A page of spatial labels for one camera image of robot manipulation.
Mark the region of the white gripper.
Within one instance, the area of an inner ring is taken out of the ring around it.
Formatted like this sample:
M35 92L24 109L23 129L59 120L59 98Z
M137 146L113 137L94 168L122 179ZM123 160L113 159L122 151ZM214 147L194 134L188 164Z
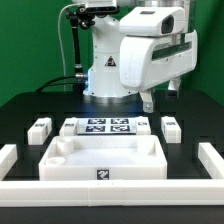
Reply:
M136 7L120 20L119 31L125 35L120 45L120 81L141 92L146 113L154 111L147 89L171 79L167 97L177 99L179 76L196 66L197 32L184 33L184 28L182 7Z

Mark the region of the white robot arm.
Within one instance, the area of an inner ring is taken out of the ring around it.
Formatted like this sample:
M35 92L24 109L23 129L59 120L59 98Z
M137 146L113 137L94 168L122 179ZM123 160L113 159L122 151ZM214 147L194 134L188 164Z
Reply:
M153 88L177 98L181 76L197 62L196 0L72 0L80 27L93 35L84 96L102 104L140 97L154 110Z

